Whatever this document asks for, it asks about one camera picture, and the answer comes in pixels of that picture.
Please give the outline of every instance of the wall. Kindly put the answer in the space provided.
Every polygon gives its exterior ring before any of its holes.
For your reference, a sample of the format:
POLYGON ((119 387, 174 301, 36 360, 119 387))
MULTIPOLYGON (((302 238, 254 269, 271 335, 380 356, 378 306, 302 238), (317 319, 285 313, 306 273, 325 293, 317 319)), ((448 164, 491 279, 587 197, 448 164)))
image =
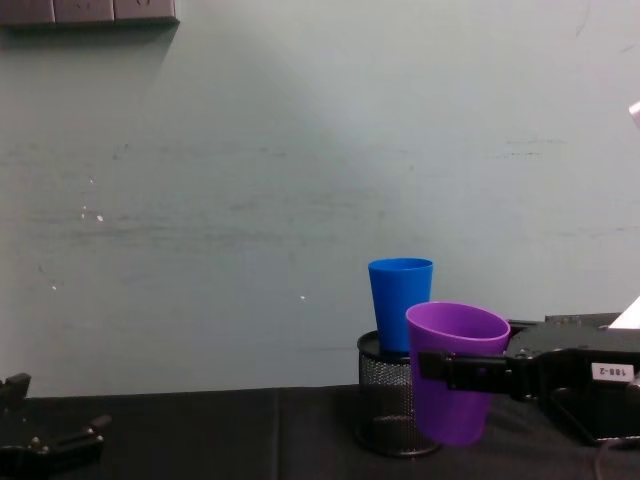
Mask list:
POLYGON ((640 4, 181 6, 0 37, 2 375, 353 382, 380 256, 513 318, 638 295, 640 4))

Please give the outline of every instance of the plastic cup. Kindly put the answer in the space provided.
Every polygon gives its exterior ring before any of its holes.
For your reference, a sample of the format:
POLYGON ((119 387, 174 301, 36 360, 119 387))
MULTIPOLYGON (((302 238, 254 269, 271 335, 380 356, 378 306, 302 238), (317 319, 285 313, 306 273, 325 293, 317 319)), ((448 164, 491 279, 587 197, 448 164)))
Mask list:
POLYGON ((424 258, 388 258, 369 264, 373 308, 383 350, 407 353, 409 307, 431 297, 433 262, 424 258))
POLYGON ((418 353, 502 355, 509 341, 509 323, 482 308, 446 302, 415 305, 407 311, 407 320, 418 429, 444 445, 474 443, 484 432, 491 394, 449 390, 444 381, 423 379, 418 353))

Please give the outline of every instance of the cup rim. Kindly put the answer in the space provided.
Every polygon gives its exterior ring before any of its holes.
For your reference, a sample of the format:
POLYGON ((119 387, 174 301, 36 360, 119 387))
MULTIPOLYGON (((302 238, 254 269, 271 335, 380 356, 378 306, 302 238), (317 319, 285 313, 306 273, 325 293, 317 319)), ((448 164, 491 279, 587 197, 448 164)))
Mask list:
POLYGON ((418 303, 416 305, 413 305, 412 307, 409 307, 407 309, 407 313, 406 313, 406 318, 407 321, 413 325, 416 328, 419 328, 421 330, 436 334, 436 335, 440 335, 443 337, 447 337, 447 338, 452 338, 452 339, 462 339, 465 341, 469 341, 469 342, 474 342, 474 343, 485 343, 485 342, 495 342, 496 340, 500 340, 504 337, 508 337, 509 334, 511 333, 511 325, 509 325, 509 322, 507 319, 505 319, 502 315, 498 315, 497 313, 488 310, 486 308, 483 307, 477 307, 475 305, 469 305, 466 303, 460 303, 460 302, 446 302, 446 301, 434 301, 434 302, 423 302, 423 303, 418 303), (456 307, 465 307, 465 308, 470 308, 472 310, 478 310, 481 311, 483 313, 487 313, 491 316, 493 316, 496 320, 501 321, 504 326, 506 327, 505 332, 502 335, 498 335, 496 337, 483 337, 483 338, 477 338, 477 337, 465 337, 465 336, 461 336, 461 335, 452 335, 451 333, 446 333, 446 332, 441 332, 439 330, 434 330, 432 328, 426 327, 424 325, 420 325, 417 322, 413 321, 410 317, 409 314, 412 310, 419 310, 421 308, 425 308, 426 305, 431 305, 431 304, 438 304, 438 305, 453 305, 456 307))
POLYGON ((433 267, 433 262, 427 258, 421 257, 379 258, 369 263, 369 270, 378 270, 384 272, 401 272, 429 267, 433 267))

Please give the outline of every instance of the label sticker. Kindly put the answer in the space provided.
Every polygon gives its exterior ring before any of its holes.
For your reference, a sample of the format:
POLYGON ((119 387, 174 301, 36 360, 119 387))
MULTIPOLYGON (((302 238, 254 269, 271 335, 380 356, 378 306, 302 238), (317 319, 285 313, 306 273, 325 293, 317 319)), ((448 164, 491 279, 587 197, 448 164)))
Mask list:
POLYGON ((594 380, 609 382, 631 382, 635 377, 633 365, 615 363, 592 363, 591 374, 594 380))

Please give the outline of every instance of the black tablecloth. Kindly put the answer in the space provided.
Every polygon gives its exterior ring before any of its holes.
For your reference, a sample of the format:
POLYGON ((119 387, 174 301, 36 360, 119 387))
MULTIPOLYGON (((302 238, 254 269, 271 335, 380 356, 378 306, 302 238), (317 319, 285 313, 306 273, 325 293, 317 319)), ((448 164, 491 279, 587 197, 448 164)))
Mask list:
MULTIPOLYGON (((353 438, 357 387, 35 399, 56 430, 113 417, 101 479, 592 479, 597 450, 561 433, 535 405, 495 397, 486 434, 468 448, 386 458, 353 438)), ((611 451, 604 477, 640 476, 640 453, 611 451)), ((83 478, 78 472, 57 478, 83 478)))

